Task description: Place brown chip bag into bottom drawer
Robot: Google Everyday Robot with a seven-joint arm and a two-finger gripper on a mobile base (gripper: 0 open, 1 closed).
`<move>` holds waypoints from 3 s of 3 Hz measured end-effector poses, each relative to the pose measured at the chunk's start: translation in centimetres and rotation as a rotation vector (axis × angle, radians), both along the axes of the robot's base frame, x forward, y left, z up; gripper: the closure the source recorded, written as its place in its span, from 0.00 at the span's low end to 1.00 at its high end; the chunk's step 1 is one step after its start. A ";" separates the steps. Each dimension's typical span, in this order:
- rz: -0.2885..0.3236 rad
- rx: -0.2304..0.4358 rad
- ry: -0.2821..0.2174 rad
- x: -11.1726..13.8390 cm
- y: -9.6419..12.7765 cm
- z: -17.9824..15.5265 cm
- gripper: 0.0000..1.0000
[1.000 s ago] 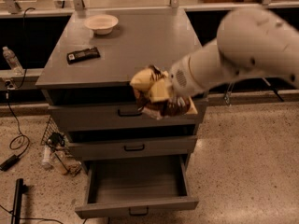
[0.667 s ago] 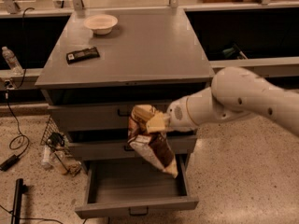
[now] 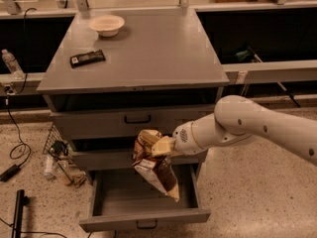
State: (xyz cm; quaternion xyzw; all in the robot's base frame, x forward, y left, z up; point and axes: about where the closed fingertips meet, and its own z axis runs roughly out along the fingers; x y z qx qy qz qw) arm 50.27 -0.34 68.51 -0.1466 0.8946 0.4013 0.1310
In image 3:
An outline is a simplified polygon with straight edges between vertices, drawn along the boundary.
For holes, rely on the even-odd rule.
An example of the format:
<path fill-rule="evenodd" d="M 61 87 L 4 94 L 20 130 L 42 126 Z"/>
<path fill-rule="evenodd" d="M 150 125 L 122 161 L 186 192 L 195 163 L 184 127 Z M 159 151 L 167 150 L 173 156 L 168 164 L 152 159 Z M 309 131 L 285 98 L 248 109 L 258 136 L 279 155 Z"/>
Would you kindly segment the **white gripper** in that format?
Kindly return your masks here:
<path fill-rule="evenodd" d="M 190 121 L 178 126 L 172 137 L 164 136 L 158 130 L 142 130 L 138 141 L 143 145 L 152 146 L 152 155 L 170 156 L 174 150 L 182 155 L 196 155 L 203 151 L 200 139 L 201 129 L 196 122 Z"/>

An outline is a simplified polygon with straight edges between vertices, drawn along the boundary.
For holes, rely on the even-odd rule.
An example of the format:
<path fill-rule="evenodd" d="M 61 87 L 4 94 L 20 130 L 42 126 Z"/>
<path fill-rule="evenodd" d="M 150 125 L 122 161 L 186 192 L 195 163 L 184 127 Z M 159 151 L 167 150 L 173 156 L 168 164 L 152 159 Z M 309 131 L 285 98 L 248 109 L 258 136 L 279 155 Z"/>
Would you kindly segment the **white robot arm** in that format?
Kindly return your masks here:
<path fill-rule="evenodd" d="M 221 98 L 211 114 L 178 126 L 170 137 L 155 130 L 141 131 L 135 150 L 142 157 L 193 156 L 253 135 L 317 165 L 316 120 L 271 111 L 238 95 Z"/>

